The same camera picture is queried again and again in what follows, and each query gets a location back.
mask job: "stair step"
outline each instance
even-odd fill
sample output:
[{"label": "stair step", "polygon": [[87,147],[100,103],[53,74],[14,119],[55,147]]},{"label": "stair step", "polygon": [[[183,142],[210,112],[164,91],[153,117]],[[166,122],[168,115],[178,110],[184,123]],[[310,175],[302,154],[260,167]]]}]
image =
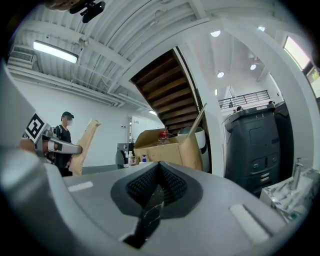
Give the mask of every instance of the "stair step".
[{"label": "stair step", "polygon": [[189,94],[189,93],[191,93],[190,88],[185,88],[185,89],[182,89],[182,90],[177,91],[177,92],[175,92],[175,93],[172,93],[172,94],[170,94],[170,95],[168,95],[168,96],[165,96],[165,97],[163,97],[163,98],[161,98],[161,99],[158,99],[158,100],[156,100],[155,102],[153,102],[153,103],[151,103],[151,104],[152,104],[153,107],[157,107],[157,106],[160,106],[160,105],[162,105],[162,104],[165,104],[165,103],[167,103],[167,102],[169,102],[169,101],[172,101],[172,100],[174,100],[175,98],[181,97],[181,96],[183,96],[183,95],[187,95],[187,94]]},{"label": "stair step", "polygon": [[170,66],[170,65],[174,65],[176,63],[176,59],[172,56],[170,58],[168,58],[164,63],[162,63],[159,66],[156,66],[154,69],[152,69],[151,71],[149,71],[148,73],[146,73],[143,77],[141,77],[136,83],[137,84],[144,84],[144,81],[150,79],[152,76],[155,76],[157,74],[157,72],[159,72],[160,70],[165,69],[166,67]]},{"label": "stair step", "polygon": [[170,125],[168,126],[168,130],[175,130],[175,129],[181,129],[181,128],[185,128],[188,126],[192,126],[194,124],[194,122],[184,122],[184,123],[179,123],[179,124],[174,124],[174,125]]},{"label": "stair step", "polygon": [[174,110],[176,108],[179,108],[179,107],[182,107],[182,106],[185,106],[185,105],[189,105],[189,104],[193,104],[193,103],[194,103],[194,100],[192,98],[186,98],[184,100],[180,100],[178,102],[163,106],[163,107],[159,108],[156,112],[158,114],[161,114],[163,112]]},{"label": "stair step", "polygon": [[164,114],[161,117],[161,119],[164,120],[164,119],[175,118],[175,117],[178,117],[178,116],[182,116],[182,115],[186,115],[186,114],[192,114],[192,113],[195,113],[195,112],[197,112],[197,108],[195,106],[189,106],[189,107],[186,107],[186,108],[174,111],[174,112],[170,112],[170,113]]},{"label": "stair step", "polygon": [[142,87],[142,91],[144,93],[150,92],[155,86],[157,86],[158,83],[160,83],[162,80],[178,73],[179,71],[181,71],[181,68],[179,66],[176,66],[175,68],[163,73],[162,75],[159,75],[158,77],[156,77],[155,79],[151,80],[150,82],[148,82],[146,85],[144,85]]},{"label": "stair step", "polygon": [[195,114],[190,114],[190,115],[186,115],[186,116],[183,116],[183,117],[178,117],[178,118],[175,118],[175,119],[170,119],[168,121],[166,121],[164,124],[166,126],[168,125],[172,125],[172,124],[176,124],[176,123],[182,123],[182,122],[186,122],[186,121],[189,121],[189,120],[195,120],[197,118],[198,114],[195,113]]},{"label": "stair step", "polygon": [[164,95],[167,91],[169,91],[169,90],[171,90],[171,89],[173,89],[173,88],[175,88],[175,87],[177,87],[179,85],[182,85],[182,84],[184,84],[186,82],[187,81],[186,81],[186,79],[184,77],[179,78],[178,80],[175,80],[175,81],[173,81],[173,82],[171,82],[171,83],[169,83],[169,84],[167,84],[167,85],[165,85],[165,86],[163,86],[163,87],[151,92],[146,99],[148,101],[151,101],[151,100],[153,100],[155,98],[160,97],[161,95]]}]

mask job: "black t-shirt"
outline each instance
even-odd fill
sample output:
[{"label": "black t-shirt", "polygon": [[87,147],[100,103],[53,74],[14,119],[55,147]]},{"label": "black t-shirt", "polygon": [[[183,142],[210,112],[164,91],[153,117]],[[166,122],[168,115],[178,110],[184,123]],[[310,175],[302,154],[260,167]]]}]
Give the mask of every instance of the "black t-shirt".
[{"label": "black t-shirt", "polygon": [[[56,129],[56,137],[59,140],[71,143],[71,134],[68,130],[66,130],[62,125],[58,125],[55,129]],[[71,156],[72,156],[71,154],[55,153],[54,164],[58,168],[65,168]]]}]

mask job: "air vent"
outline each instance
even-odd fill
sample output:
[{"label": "air vent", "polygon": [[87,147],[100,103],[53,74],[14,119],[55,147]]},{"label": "air vent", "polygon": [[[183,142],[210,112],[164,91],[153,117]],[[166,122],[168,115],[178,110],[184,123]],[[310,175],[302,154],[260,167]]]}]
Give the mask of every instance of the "air vent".
[{"label": "air vent", "polygon": [[11,52],[10,57],[31,63],[34,56],[20,51],[13,51]]}]

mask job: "wooden staircase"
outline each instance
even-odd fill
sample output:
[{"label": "wooden staircase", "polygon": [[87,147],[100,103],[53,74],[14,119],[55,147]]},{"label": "wooden staircase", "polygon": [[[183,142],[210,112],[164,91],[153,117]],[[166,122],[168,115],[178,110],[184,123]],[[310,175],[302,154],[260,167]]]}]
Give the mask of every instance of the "wooden staircase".
[{"label": "wooden staircase", "polygon": [[174,135],[192,126],[199,113],[192,89],[177,59],[170,50],[131,79],[169,133]]}]

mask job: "gray trash bin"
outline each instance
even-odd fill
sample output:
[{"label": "gray trash bin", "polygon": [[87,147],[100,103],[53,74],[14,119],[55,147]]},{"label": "gray trash bin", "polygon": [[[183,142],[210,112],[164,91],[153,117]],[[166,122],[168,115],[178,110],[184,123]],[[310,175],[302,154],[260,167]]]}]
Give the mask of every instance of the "gray trash bin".
[{"label": "gray trash bin", "polygon": [[262,188],[278,183],[280,140],[275,106],[252,107],[228,117],[224,177],[259,197]]},{"label": "gray trash bin", "polygon": [[[178,132],[179,135],[188,134],[191,129],[191,126],[186,127]],[[201,127],[198,127],[195,130],[196,141],[198,142],[198,147],[200,150],[200,154],[202,156],[202,170],[206,173],[210,171],[210,161],[209,161],[209,152],[206,142],[206,134],[205,130]]]}]

